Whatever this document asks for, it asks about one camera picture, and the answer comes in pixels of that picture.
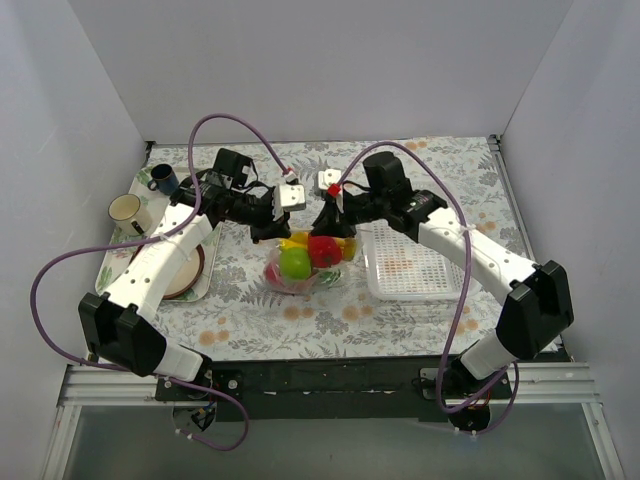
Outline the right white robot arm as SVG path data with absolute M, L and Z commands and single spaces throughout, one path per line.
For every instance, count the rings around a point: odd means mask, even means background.
M 414 242 L 470 273 L 501 305 L 495 329 L 464 351 L 445 376 L 464 397 L 475 397 L 489 376 L 514 360 L 531 360 L 567 329 L 574 313 L 566 270 L 555 261 L 537 264 L 461 223 L 453 205 L 429 190 L 416 190 L 391 152 L 363 162 L 368 185 L 352 195 L 341 173 L 319 172 L 325 200 L 313 223 L 315 236 L 347 238 L 359 224 L 384 220 Z

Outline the clear zip top bag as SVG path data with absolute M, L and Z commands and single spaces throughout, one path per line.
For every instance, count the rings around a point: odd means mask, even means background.
M 306 230 L 294 231 L 273 244 L 263 278 L 272 290 L 294 295 L 343 283 L 360 249 L 358 237 L 311 236 Z

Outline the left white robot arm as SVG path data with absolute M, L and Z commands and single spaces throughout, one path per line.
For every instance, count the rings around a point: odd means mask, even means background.
M 168 339 L 151 322 L 171 281 L 218 223 L 249 226 L 253 242 L 290 236 L 289 214 L 306 204 L 303 186 L 287 172 L 264 195 L 251 195 L 245 183 L 252 164 L 247 156 L 220 149 L 212 168 L 183 180 L 171 195 L 155 230 L 159 242 L 143 246 L 102 295 L 84 296 L 78 310 L 92 354 L 139 376 L 177 378 L 193 400 L 211 392 L 204 356 Z

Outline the red fake bell pepper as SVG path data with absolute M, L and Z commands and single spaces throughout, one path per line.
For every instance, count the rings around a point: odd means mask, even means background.
M 341 248 L 333 237 L 310 236 L 307 250 L 314 268 L 329 268 L 343 259 Z

